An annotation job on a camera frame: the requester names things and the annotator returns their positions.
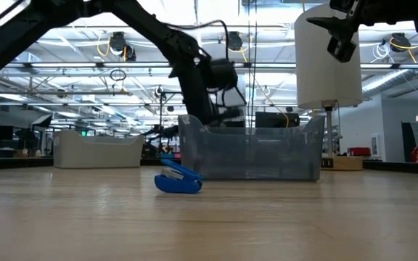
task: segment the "white cylindrical container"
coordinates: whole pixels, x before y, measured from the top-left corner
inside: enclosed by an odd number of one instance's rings
[[[328,4],[314,7],[295,22],[298,106],[320,109],[323,102],[338,101],[341,107],[362,102],[361,58],[356,47],[349,62],[338,62],[327,51],[331,35],[306,21],[309,17],[332,17]],[[358,34],[353,38],[358,44]]]

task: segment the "wooden table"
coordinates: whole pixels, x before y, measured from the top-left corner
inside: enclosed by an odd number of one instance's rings
[[[0,260],[418,261],[418,175],[205,182],[164,194],[158,168],[0,170]]]

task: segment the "fluorescent light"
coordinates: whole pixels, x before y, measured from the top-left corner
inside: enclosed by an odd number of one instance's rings
[[[73,112],[56,112],[59,115],[66,116],[66,117],[80,117],[80,115],[73,113]]]
[[[392,65],[362,64],[361,69],[389,69]]]
[[[133,120],[133,119],[132,119],[132,118],[130,118],[130,117],[127,117],[127,123],[128,123],[129,125],[132,125],[132,126],[137,126],[137,125],[139,125],[139,122],[138,122],[138,121]]]
[[[134,68],[169,68],[168,62],[106,62],[103,64],[104,67],[134,67]]]
[[[111,115],[115,114],[115,110],[109,106],[101,107],[103,112],[109,113]]]
[[[25,102],[27,101],[26,98],[22,97],[21,95],[16,94],[0,94],[1,98],[10,99],[12,101],[18,101],[18,102]]]
[[[41,110],[42,112],[52,112],[50,109],[45,107],[35,106],[35,108]]]
[[[400,65],[398,69],[418,69],[418,65]]]
[[[101,104],[97,104],[97,103],[69,103],[67,104],[68,106],[96,106],[96,105],[101,105]]]
[[[32,63],[32,67],[96,67],[96,64],[93,62],[37,62]]]
[[[375,89],[375,88],[381,86],[383,83],[386,83],[389,80],[391,80],[395,77],[398,77],[399,75],[402,75],[403,73],[406,73],[407,71],[409,71],[409,70],[405,69],[405,70],[399,70],[398,72],[395,72],[395,73],[391,73],[390,75],[387,75],[384,78],[381,78],[380,80],[376,80],[373,83],[367,84],[366,86],[362,86],[362,90],[363,91],[370,91],[372,89]]]
[[[56,104],[56,103],[29,103],[28,106],[64,106],[64,104]]]
[[[25,67],[25,65],[22,62],[11,62],[7,65],[8,68],[21,68]]]
[[[101,60],[101,62],[106,62],[103,58],[101,58],[101,57],[93,57],[93,58],[95,58],[95,59],[99,59],[99,60]]]
[[[307,111],[307,112],[304,112],[303,113],[303,116],[307,116],[307,115],[309,115],[309,114],[311,114],[312,113],[312,109],[310,109],[309,111]]]
[[[107,123],[93,123],[93,124],[95,124],[96,126],[101,126],[101,127],[107,126]]]
[[[49,127],[53,127],[53,128],[69,128],[69,125],[50,125]]]

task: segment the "pole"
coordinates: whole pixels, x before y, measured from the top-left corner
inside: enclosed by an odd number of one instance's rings
[[[327,111],[327,138],[328,138],[328,157],[333,157],[332,142],[332,108],[325,108]]]
[[[163,91],[159,96],[159,103],[160,103],[159,129],[161,129],[161,127],[163,126],[163,95],[164,93],[165,92]],[[162,135],[159,135],[159,146],[162,144],[162,142],[163,142],[163,137]]]

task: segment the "red object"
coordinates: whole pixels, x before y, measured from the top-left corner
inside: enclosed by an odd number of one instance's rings
[[[414,148],[414,150],[411,153],[411,161],[418,163],[418,146]]]
[[[349,156],[370,156],[370,148],[348,148]]]

